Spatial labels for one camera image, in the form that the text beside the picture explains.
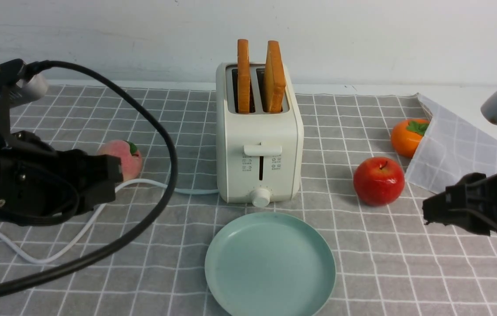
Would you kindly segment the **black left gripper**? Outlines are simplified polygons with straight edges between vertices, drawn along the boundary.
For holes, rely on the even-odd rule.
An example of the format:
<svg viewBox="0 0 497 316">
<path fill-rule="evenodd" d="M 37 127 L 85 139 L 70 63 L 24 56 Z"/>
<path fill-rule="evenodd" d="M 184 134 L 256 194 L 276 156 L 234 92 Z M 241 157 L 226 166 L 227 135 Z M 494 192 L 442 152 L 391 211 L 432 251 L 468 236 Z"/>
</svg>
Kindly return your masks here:
<svg viewBox="0 0 497 316">
<path fill-rule="evenodd" d="M 61 224 L 113 202 L 120 158 L 60 151 L 31 132 L 0 136 L 0 222 Z"/>
</svg>

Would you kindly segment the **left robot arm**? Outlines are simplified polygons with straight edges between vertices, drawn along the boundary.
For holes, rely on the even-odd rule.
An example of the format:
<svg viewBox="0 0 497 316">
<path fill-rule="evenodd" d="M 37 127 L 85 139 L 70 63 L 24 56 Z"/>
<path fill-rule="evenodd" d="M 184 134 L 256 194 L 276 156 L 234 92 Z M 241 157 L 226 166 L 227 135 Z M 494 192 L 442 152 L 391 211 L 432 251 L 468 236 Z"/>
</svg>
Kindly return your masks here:
<svg viewBox="0 0 497 316">
<path fill-rule="evenodd" d="M 0 64 L 0 222 L 54 226 L 115 200 L 121 162 L 58 151 L 28 131 L 11 132 L 12 108 L 42 98 L 48 84 L 21 59 Z"/>
</svg>

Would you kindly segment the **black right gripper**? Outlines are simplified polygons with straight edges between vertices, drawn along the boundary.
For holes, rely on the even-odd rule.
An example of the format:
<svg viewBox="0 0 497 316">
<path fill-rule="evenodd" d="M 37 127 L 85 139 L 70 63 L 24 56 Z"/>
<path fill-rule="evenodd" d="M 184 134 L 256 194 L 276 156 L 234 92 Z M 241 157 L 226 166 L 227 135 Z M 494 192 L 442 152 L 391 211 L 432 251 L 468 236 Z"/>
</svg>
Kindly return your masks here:
<svg viewBox="0 0 497 316">
<path fill-rule="evenodd" d="M 474 172 L 422 203 L 425 223 L 452 225 L 483 236 L 497 234 L 497 173 Z"/>
</svg>

